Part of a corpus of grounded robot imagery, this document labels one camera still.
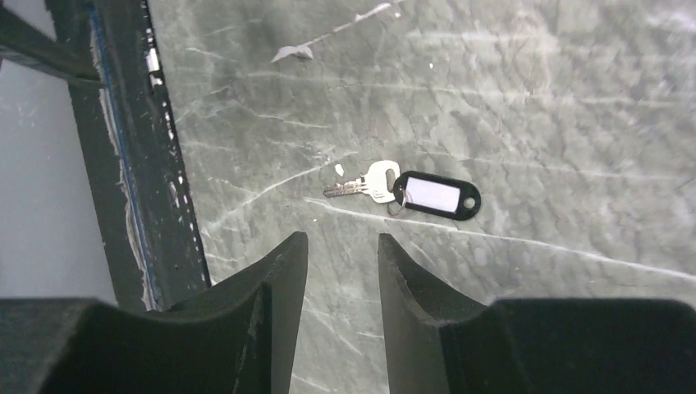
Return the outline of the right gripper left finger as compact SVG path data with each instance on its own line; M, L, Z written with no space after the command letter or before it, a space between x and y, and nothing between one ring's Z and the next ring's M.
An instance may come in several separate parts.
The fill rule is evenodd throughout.
M95 299L1 302L4 393L286 393L309 240L158 312Z

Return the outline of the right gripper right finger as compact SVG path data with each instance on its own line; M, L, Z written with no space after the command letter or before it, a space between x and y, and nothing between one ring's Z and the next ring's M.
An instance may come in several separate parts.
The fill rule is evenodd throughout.
M695 312L676 300L499 299L484 305L378 238L393 393L692 393Z

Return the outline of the black key tag with key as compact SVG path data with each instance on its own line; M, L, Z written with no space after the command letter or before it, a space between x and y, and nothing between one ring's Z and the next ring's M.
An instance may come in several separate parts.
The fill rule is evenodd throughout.
M367 195L377 204L396 203L409 209L440 218L466 221L482 208L482 195L474 184L426 172L402 172L392 160L372 163L367 172L352 181L326 186L327 198Z

